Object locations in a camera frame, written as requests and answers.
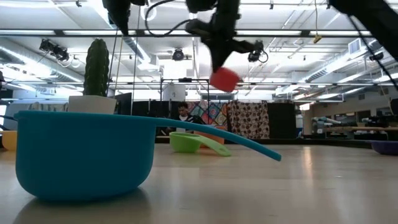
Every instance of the person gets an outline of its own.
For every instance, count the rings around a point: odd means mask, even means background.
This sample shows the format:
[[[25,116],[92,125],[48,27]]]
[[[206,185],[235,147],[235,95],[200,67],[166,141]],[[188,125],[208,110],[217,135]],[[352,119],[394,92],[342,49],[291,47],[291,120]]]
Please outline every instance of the person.
[[[201,117],[196,115],[191,115],[188,112],[188,104],[187,102],[180,102],[178,104],[178,116],[174,117],[177,121],[186,121],[195,124],[206,124]],[[176,131],[175,128],[167,128],[170,132]]]

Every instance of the green cactus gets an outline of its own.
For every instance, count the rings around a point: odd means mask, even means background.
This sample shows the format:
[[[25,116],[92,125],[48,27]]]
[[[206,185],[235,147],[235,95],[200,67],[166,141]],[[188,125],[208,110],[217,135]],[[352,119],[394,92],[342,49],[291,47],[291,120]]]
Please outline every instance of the green cactus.
[[[109,73],[109,51],[103,39],[95,39],[88,49],[84,95],[106,96]]]

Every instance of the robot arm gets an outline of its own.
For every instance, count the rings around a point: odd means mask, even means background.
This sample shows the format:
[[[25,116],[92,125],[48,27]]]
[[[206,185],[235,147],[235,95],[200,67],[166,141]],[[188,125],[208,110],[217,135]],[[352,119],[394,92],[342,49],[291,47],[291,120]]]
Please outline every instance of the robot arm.
[[[216,8],[210,22],[193,19],[185,30],[199,35],[201,41],[209,48],[213,72],[216,72],[235,51],[248,53],[249,61],[258,60],[263,53],[262,42],[255,44],[234,40],[236,21],[239,15],[240,0],[186,0],[191,13],[208,11]],[[119,27],[123,35],[128,35],[130,5],[143,6],[146,0],[103,0],[109,12],[109,18]],[[342,13],[357,17],[363,25],[380,41],[387,51],[398,60],[398,15],[383,0],[330,0],[330,4]]]
[[[209,48],[213,72],[216,72],[234,51],[241,54],[250,52],[249,61],[258,60],[263,51],[262,42],[252,44],[245,40],[233,39],[236,35],[236,21],[240,18],[239,2],[240,0],[218,0],[216,12],[212,15],[209,23],[193,19],[185,26],[185,31],[199,35],[201,42]],[[186,0],[191,13],[213,9],[215,3],[216,0]]]

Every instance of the blue ladle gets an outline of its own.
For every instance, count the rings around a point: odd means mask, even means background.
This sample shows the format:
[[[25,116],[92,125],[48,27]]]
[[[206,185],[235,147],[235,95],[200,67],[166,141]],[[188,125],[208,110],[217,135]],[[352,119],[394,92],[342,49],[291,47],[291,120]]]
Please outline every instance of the blue ladle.
[[[96,200],[134,190],[152,168],[157,126],[196,130],[281,155],[233,133],[163,118],[20,111],[16,173],[21,186],[44,200]]]

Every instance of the colorful fabric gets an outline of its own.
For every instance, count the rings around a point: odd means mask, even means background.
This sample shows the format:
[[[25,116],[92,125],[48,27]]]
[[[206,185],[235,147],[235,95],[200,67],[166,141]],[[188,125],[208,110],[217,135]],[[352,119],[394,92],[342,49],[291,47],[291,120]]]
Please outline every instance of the colorful fabric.
[[[249,139],[269,139],[267,103],[228,104],[232,132]]]
[[[226,126],[226,103],[213,103],[207,101],[188,102],[188,112],[202,118],[206,124]]]

